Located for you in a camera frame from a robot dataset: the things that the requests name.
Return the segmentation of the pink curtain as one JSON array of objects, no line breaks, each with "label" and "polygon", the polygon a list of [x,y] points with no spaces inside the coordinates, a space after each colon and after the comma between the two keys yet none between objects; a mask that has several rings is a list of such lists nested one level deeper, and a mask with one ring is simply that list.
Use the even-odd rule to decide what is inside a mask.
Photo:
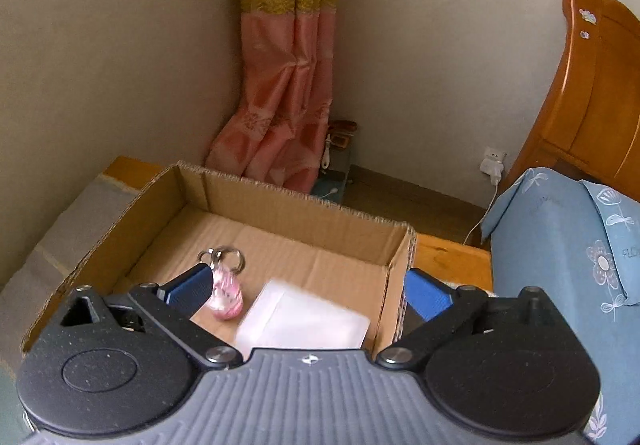
[{"label": "pink curtain", "polygon": [[337,0],[240,0],[242,94],[207,168],[307,194],[333,100]]}]

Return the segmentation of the white plastic bottle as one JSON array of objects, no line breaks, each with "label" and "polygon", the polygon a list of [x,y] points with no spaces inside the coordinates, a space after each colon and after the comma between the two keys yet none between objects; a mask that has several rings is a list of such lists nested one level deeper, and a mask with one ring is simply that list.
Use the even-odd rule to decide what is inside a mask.
[{"label": "white plastic bottle", "polygon": [[369,326],[362,314],[273,279],[240,322],[234,346],[244,357],[256,349],[359,349]]}]

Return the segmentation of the brown object behind curtain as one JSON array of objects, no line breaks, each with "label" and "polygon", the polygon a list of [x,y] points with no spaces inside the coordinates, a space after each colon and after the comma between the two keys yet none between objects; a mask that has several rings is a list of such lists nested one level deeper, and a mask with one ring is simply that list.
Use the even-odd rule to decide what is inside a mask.
[{"label": "brown object behind curtain", "polygon": [[333,148],[345,150],[358,131],[358,124],[352,120],[333,120],[329,122],[324,141],[320,168],[327,170],[331,164],[331,150]]}]

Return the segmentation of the wooden headboard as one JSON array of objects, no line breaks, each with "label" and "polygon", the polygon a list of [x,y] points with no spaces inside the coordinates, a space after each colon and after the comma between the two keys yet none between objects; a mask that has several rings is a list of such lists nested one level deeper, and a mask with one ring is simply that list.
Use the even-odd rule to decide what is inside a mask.
[{"label": "wooden headboard", "polygon": [[501,191],[529,168],[639,198],[639,19],[616,0],[563,0],[567,30],[547,98]]}]

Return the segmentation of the white wall charger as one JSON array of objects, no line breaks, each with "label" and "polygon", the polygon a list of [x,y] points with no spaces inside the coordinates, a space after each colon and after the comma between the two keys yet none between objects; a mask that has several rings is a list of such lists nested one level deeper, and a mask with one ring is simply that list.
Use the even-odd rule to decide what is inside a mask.
[{"label": "white wall charger", "polygon": [[480,171],[489,177],[492,186],[497,187],[502,179],[506,152],[501,149],[487,147],[484,158],[480,161]]}]

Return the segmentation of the pink keychain charm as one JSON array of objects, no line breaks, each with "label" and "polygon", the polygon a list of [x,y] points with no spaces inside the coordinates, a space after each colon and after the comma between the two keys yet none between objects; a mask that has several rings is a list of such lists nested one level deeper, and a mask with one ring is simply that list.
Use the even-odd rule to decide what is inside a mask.
[{"label": "pink keychain charm", "polygon": [[198,254],[198,261],[212,270],[212,294],[206,309],[218,321],[230,321],[239,316],[243,308],[243,292],[239,275],[245,267],[244,254],[235,247],[208,248]]}]

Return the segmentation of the blue floral pillow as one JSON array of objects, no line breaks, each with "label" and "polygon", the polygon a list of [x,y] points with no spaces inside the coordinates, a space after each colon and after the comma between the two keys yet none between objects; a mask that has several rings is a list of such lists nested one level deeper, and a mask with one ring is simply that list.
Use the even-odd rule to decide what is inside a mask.
[{"label": "blue floral pillow", "polygon": [[639,304],[639,202],[610,186],[582,180],[604,229],[604,240],[587,249],[592,275],[610,301],[601,305],[612,313],[623,305]]}]

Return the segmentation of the blue bed sheet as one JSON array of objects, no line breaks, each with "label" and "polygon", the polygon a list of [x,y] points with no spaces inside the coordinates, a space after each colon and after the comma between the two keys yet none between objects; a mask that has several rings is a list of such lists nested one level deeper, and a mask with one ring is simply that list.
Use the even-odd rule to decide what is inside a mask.
[{"label": "blue bed sheet", "polygon": [[585,433],[597,444],[639,440],[639,304],[603,313],[610,301],[587,249],[604,229],[582,180],[551,168],[525,171],[480,225],[489,241],[494,291],[546,291],[596,364],[601,390]]}]

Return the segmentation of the brown cardboard box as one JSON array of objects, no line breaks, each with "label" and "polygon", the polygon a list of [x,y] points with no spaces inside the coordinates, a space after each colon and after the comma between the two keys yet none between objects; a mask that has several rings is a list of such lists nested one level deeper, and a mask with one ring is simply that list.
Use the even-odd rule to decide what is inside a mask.
[{"label": "brown cardboard box", "polygon": [[247,304],[280,279],[366,316],[363,345],[371,353],[401,336],[404,277],[416,247],[410,225],[179,162],[142,189],[50,295],[24,334],[22,352],[74,288],[114,295],[166,283],[202,251],[219,247],[245,257],[239,280]]}]

